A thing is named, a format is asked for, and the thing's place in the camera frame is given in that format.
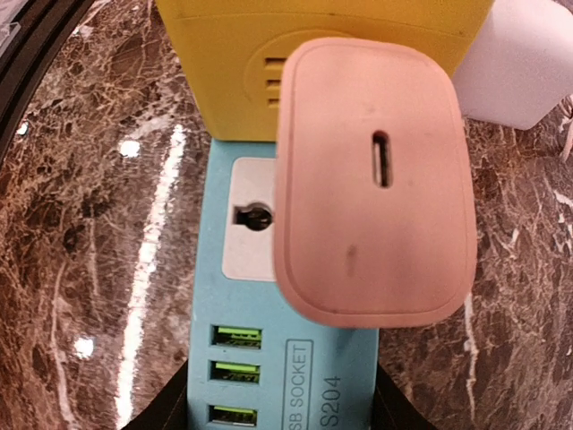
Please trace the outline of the yellow cube plug adapter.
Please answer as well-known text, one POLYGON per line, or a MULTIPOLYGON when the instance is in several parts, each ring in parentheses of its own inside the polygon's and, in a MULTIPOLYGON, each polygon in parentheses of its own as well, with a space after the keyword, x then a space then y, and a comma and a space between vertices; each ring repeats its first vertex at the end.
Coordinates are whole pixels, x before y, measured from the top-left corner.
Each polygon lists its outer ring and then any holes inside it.
POLYGON ((270 142, 297 115, 340 115, 419 64, 453 74, 489 1, 161 1, 204 124, 270 142))

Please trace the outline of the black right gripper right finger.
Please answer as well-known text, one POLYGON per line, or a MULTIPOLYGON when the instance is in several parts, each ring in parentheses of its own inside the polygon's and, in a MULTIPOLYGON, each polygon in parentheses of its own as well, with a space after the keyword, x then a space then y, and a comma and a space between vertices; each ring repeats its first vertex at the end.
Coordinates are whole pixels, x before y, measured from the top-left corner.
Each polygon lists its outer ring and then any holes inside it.
POLYGON ((372 402, 373 430, 436 430, 388 374, 377 374, 372 402))

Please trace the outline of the white USB charger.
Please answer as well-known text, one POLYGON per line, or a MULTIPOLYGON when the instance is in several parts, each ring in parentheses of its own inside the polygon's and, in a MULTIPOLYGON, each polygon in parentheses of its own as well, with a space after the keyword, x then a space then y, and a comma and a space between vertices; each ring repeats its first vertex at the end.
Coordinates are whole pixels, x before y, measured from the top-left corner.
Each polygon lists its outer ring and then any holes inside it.
POLYGON ((532 128, 572 93, 572 12, 554 1, 495 1, 453 83, 464 116, 532 128))

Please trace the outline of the teal power strip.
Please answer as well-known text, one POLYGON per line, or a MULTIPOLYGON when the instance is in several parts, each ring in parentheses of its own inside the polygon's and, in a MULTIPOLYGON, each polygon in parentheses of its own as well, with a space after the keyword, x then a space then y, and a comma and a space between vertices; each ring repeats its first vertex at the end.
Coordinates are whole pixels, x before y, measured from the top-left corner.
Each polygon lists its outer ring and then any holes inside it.
POLYGON ((192 429, 367 429, 374 330, 303 318, 272 271, 275 147, 211 144, 187 383, 192 429))

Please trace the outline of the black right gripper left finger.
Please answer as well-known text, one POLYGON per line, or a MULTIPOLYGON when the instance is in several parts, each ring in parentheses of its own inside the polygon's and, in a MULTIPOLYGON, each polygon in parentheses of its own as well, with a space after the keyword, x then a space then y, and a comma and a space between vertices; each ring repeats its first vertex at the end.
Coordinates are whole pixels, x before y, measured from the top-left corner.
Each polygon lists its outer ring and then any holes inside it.
POLYGON ((151 403, 122 430, 187 430, 187 374, 185 361, 151 403))

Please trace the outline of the pink USB charger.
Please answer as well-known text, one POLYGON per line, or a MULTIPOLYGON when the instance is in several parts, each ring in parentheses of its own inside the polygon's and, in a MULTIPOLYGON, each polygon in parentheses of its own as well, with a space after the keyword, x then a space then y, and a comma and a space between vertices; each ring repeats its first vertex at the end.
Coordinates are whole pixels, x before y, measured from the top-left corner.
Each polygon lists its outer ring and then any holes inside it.
POLYGON ((475 278, 471 167, 458 98, 418 64, 340 115, 278 128, 274 272, 302 316, 340 328, 424 326, 475 278))

